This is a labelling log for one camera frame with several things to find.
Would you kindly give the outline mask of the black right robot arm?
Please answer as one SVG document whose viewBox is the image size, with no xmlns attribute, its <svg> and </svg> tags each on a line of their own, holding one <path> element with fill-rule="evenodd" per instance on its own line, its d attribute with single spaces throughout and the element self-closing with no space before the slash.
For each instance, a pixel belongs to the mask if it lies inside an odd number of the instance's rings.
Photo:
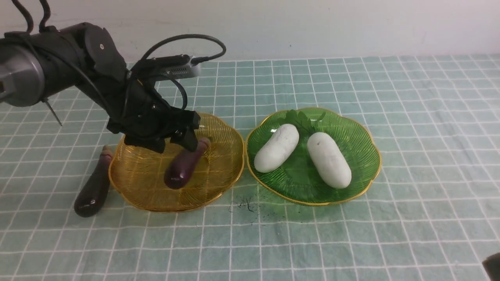
<svg viewBox="0 0 500 281">
<path fill-rule="evenodd" d="M 490 281 L 500 281 L 500 253 L 487 257 L 482 266 Z"/>
</svg>

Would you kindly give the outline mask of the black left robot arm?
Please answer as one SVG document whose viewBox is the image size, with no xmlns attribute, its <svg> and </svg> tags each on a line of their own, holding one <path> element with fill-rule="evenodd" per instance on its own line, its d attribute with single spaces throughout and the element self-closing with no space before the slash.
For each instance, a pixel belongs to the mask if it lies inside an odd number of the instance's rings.
<svg viewBox="0 0 500 281">
<path fill-rule="evenodd" d="M 91 23 L 58 30 L 40 22 L 31 34 L 33 20 L 18 0 L 13 4 L 27 21 L 25 32 L 6 32 L 1 39 L 1 102 L 13 107 L 48 103 L 51 96 L 76 87 L 103 108 L 106 128 L 123 134 L 125 144 L 156 153 L 164 152 L 166 139 L 188 151 L 198 145 L 195 130 L 200 116 L 170 105 L 155 90 L 155 83 L 175 79 L 163 71 L 163 59 L 141 59 L 127 68 L 109 32 Z"/>
</svg>

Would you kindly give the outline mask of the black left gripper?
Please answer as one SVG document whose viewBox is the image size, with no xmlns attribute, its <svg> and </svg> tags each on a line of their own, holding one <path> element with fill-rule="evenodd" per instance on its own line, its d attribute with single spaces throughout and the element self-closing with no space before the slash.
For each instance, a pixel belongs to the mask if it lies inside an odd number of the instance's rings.
<svg viewBox="0 0 500 281">
<path fill-rule="evenodd" d="M 147 59 L 139 60 L 129 71 L 123 92 L 112 105 L 118 107 L 116 117 L 110 117 L 107 129 L 124 134 L 124 144 L 164 153 L 166 142 L 182 146 L 193 152 L 198 147 L 195 130 L 201 117 L 195 111 L 175 107 L 164 100 L 155 89 L 155 83 L 163 81 L 148 74 Z M 184 92 L 178 80 L 167 78 Z"/>
</svg>

